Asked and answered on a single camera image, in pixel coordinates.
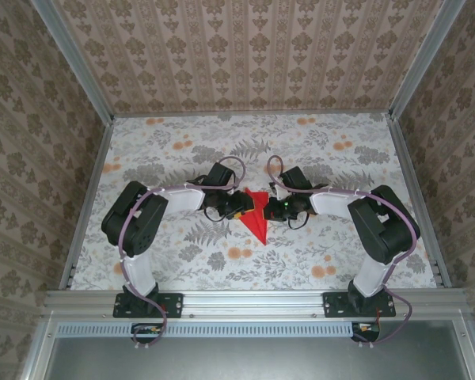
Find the black cable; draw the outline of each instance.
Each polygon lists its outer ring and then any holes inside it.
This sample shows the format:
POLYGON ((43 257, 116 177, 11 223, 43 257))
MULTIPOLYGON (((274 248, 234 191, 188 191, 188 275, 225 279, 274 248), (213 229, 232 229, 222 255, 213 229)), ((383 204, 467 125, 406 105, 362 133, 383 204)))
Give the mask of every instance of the black cable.
POLYGON ((204 209, 204 214, 206 215, 206 218, 208 218, 209 220, 211 220, 212 222, 215 222, 215 223, 221 222, 221 221, 222 221, 223 219, 225 219, 225 217, 226 217, 225 215, 223 215, 222 218, 219 219, 219 220, 211 219, 211 218, 209 217, 209 215, 207 214, 207 208, 204 209))
POLYGON ((207 174, 201 174, 200 176, 198 176, 197 178, 194 178, 193 180, 187 180, 187 182, 191 184, 200 184, 200 181, 206 177, 207 177, 207 174))
POLYGON ((308 214, 308 213, 306 212, 306 217, 305 217, 304 222, 302 223, 301 226, 292 228, 292 226, 291 226, 291 220, 290 220, 290 219, 288 219, 288 226, 289 226, 289 228, 290 228, 291 230, 299 230, 300 228, 303 228, 303 227, 308 223, 308 219, 309 219, 309 218, 310 218, 310 214, 308 214))

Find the vented metal strip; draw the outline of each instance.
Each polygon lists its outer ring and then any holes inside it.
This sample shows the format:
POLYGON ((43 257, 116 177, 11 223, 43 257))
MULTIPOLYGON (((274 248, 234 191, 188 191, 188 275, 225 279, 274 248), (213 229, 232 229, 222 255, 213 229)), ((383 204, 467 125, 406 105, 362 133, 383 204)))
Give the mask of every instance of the vented metal strip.
MULTIPOLYGON (((130 322, 64 322, 60 323, 57 338, 131 337, 130 322)), ((351 322, 255 322, 205 323, 172 322, 165 337, 213 338, 273 338, 273 337, 346 337, 352 336, 351 322)), ((149 336, 138 334, 138 337, 149 336)))

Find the red cloth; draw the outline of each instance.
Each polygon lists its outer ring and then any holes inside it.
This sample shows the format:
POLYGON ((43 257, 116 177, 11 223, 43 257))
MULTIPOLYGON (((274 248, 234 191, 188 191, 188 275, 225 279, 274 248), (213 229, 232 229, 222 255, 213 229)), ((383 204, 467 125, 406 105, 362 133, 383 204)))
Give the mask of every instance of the red cloth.
POLYGON ((239 219, 248 227, 250 231, 259 239, 262 244, 266 245, 268 234, 268 221, 264 219, 264 207, 268 204, 268 192, 251 192, 245 189, 246 194, 252 197, 254 209, 247 212, 239 219))

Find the patterned wallpaper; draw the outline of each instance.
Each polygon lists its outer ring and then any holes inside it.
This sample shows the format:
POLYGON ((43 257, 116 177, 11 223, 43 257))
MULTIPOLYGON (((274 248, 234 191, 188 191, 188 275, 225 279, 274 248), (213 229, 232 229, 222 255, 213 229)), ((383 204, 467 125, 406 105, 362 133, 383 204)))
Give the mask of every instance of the patterned wallpaper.
POLYGON ((388 108, 443 0, 55 0, 114 113, 388 108))
POLYGON ((475 0, 400 122, 451 278, 466 287, 475 315, 475 0))
POLYGON ((29 1, 0 0, 0 379, 58 286, 102 132, 29 1))

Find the aluminum frame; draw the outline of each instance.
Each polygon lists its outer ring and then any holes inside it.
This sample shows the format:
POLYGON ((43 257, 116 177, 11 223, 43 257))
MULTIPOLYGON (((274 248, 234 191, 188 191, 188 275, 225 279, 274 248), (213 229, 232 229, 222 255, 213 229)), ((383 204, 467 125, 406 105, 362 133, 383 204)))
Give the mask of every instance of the aluminum frame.
MULTIPOLYGON (((184 323, 203 322, 314 322, 369 321, 374 318, 325 318, 319 291, 183 291, 184 323)), ((472 380, 475 380, 475 331, 471 310, 463 289, 399 289, 414 308, 414 321, 448 320, 454 324, 462 356, 472 380)), ((23 380, 44 379, 55 344, 59 323, 65 321, 116 323, 116 321, 159 322, 157 318, 119 319, 112 308, 119 291, 50 291, 40 316, 23 380)), ((407 307, 396 304, 397 316, 404 318, 407 307)))
POLYGON ((174 117, 174 116, 245 116, 245 115, 324 115, 324 114, 351 114, 357 113, 387 113, 386 108, 370 109, 253 109, 241 111, 195 111, 195 112, 148 112, 148 113, 117 113, 117 119, 128 119, 130 117, 174 117))
POLYGON ((91 69, 86 65, 83 54, 81 54, 78 46, 70 36, 67 27, 63 23, 63 19, 56 11, 53 1, 32 0, 32 3, 44 24, 46 24, 47 30, 49 30, 55 39, 56 45, 63 53, 70 68, 76 75, 78 82, 85 90, 98 116, 104 125, 110 125, 112 122, 112 108, 106 100, 100 86, 97 84, 95 77, 92 75, 91 69))
POLYGON ((412 199, 413 212, 415 213, 416 220, 419 223, 426 252, 430 258, 436 262, 442 285, 444 287, 452 287, 449 272, 447 271, 442 251, 440 250, 438 240, 436 239, 435 229, 433 228, 428 208, 426 207, 426 203, 424 202, 420 190, 419 181, 417 180, 415 169, 413 168, 412 159, 410 158, 406 141, 403 137, 403 132, 401 131, 401 126, 399 121, 392 120, 391 118, 387 120, 387 123, 389 124, 390 135, 396 149, 397 160, 399 161, 403 177, 405 178, 406 188, 408 189, 408 193, 412 199))
MULTIPOLYGON (((88 337, 132 338, 134 322, 59 322, 56 339, 88 337)), ((312 321, 312 322, 194 322, 176 320, 169 323, 164 338, 297 338, 297 337, 335 337, 350 338, 351 322, 312 321)), ((137 337, 151 337, 138 332, 137 337)))
POLYGON ((456 17, 459 15, 465 1, 466 0, 446 0, 440 6, 440 11, 436 15, 429 32, 427 32, 424 42, 420 45, 419 51, 389 107, 394 119, 399 119, 405 110, 406 105, 420 84, 429 65, 431 65, 431 62, 435 58, 436 53, 445 40, 456 17))
POLYGON ((75 270, 75 265, 78 262, 81 254, 82 243, 85 240, 86 227, 88 226, 89 217, 92 214, 93 202, 97 194, 98 183, 101 179, 102 169, 104 168, 105 157, 107 156, 109 145, 111 144, 112 132, 114 125, 111 124, 105 128, 102 136, 101 145, 98 149, 97 158, 93 166, 92 176, 89 179, 88 188, 86 189, 85 200, 82 204, 81 214, 79 215, 78 224, 74 231, 72 242, 70 243, 69 253, 66 257, 65 267, 63 269, 62 278, 58 288, 66 290, 70 287, 69 280, 75 270))

